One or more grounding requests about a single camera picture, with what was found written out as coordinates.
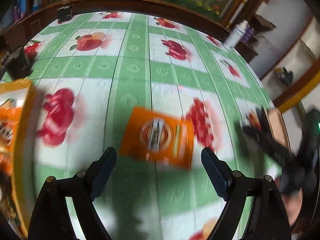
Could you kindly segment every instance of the table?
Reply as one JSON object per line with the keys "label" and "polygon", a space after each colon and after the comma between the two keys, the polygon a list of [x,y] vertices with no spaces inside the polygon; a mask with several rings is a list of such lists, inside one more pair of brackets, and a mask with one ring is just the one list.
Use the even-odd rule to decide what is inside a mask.
{"label": "table", "polygon": [[[135,105],[182,117],[194,99],[205,104],[218,158],[246,176],[257,174],[239,122],[250,110],[273,104],[237,51],[226,51],[213,37],[179,23],[128,12],[55,20],[28,46],[37,43],[28,78],[45,94],[68,89],[74,116],[65,136],[49,142],[54,147],[44,137],[36,139],[36,195],[49,175],[71,177],[108,146],[118,149]],[[2,82],[8,81],[5,74]],[[45,117],[42,110],[38,129]],[[195,136],[191,171],[119,156],[102,196],[94,201],[111,237],[187,240],[217,219],[225,202],[201,165],[202,148]],[[260,156],[263,172],[275,177],[278,167]],[[72,200],[67,203],[77,237],[84,239]],[[250,206],[248,199],[235,238],[242,235]]]}

